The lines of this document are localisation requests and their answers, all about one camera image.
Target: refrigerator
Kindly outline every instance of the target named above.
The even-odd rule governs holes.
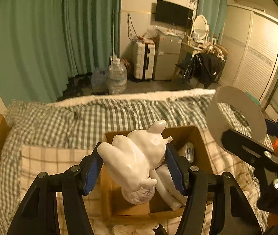
[[[179,59],[182,39],[177,36],[159,34],[156,40],[156,54],[152,79],[171,80]]]

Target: beige plaid fabric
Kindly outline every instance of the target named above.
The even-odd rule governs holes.
[[[211,161],[214,174],[222,174],[224,171],[231,172],[243,189],[249,200],[258,220],[264,218],[261,210],[257,209],[256,202],[259,197],[257,190],[258,182],[252,176],[253,168],[241,161],[238,157],[232,156],[222,150],[213,140],[208,129],[201,130],[203,141],[206,145],[207,153]],[[92,150],[50,148],[38,146],[22,146],[22,167],[21,167],[21,199],[31,183],[41,171],[46,171],[49,175],[62,173],[72,165],[79,164],[85,155],[90,155]],[[113,234],[112,227],[108,227],[101,221],[99,180],[95,189],[87,196],[83,197],[86,211],[90,219],[95,235]],[[57,193],[57,206],[61,234],[68,234],[64,217],[62,194]],[[202,234],[209,234],[212,217],[213,204],[206,208],[205,221]],[[180,217],[167,220],[162,225],[169,235],[174,235],[178,228]]]

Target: silver screw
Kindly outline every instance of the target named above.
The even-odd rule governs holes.
[[[190,169],[191,169],[192,171],[194,171],[194,172],[199,171],[199,167],[198,167],[198,166],[195,166],[195,165],[192,165],[192,166],[190,167]]]
[[[228,174],[228,172],[227,172],[227,173],[224,173],[224,177],[230,179],[230,175]]]
[[[70,170],[73,171],[73,172],[76,172],[76,171],[80,170],[80,167],[79,167],[79,165],[74,165],[74,166],[71,167]]]
[[[273,185],[274,185],[274,187],[276,187],[278,189],[278,179],[275,179],[273,181]]]
[[[44,178],[46,176],[46,173],[43,171],[43,172],[40,172],[38,174],[38,178]]]
[[[264,151],[265,156],[267,156],[268,158],[272,158],[272,154],[268,151]]]

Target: wardrobe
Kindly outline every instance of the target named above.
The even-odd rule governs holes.
[[[221,44],[229,50],[221,85],[262,101],[278,68],[278,20],[256,9],[228,5]]]

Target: closet door frame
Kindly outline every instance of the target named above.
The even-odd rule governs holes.
[[[251,32],[252,32],[252,26],[253,26],[253,15],[254,15],[254,14],[258,14],[258,15],[264,17],[264,18],[267,18],[267,19],[269,19],[269,20],[271,20],[271,21],[274,21],[274,22],[277,23],[277,24],[278,24],[278,19],[276,19],[276,18],[272,17],[271,15],[268,15],[268,14],[262,12],[262,11],[259,11],[259,10],[257,10],[257,9],[250,8],[250,7],[247,7],[247,6],[243,6],[243,5],[239,5],[239,4],[228,4],[227,6],[238,7],[238,8],[242,8],[242,9],[251,11],[251,19],[250,19],[248,40],[247,40],[246,47],[245,47],[245,51],[244,51],[244,53],[243,53],[243,56],[242,56],[242,59],[241,59],[241,62],[240,62],[239,70],[237,71],[236,76],[235,76],[235,79],[233,80],[233,84],[234,84],[234,82],[236,81],[236,79],[237,79],[237,77],[238,77],[238,75],[239,75],[239,72],[240,72],[240,70],[241,70],[241,68],[242,68],[242,64],[243,64],[243,62],[244,62],[244,60],[245,60],[245,58],[246,58],[246,54],[247,54],[247,51],[248,51],[248,46],[249,46],[249,44],[250,44],[250,38],[251,38]],[[278,54],[277,54],[276,61],[275,61],[275,64],[274,64],[274,68],[273,68],[273,71],[272,71],[271,76],[270,76],[270,78],[269,78],[269,81],[268,81],[268,83],[267,83],[267,85],[266,85],[265,90],[264,90],[263,93],[262,93],[261,98],[259,99],[259,102],[260,102],[260,103],[261,103],[262,100],[266,97],[267,92],[269,91],[270,86],[271,86],[271,84],[272,84],[272,82],[273,82],[273,80],[274,80],[274,78],[275,78],[275,74],[276,74],[276,72],[277,72],[277,69],[278,69]]]

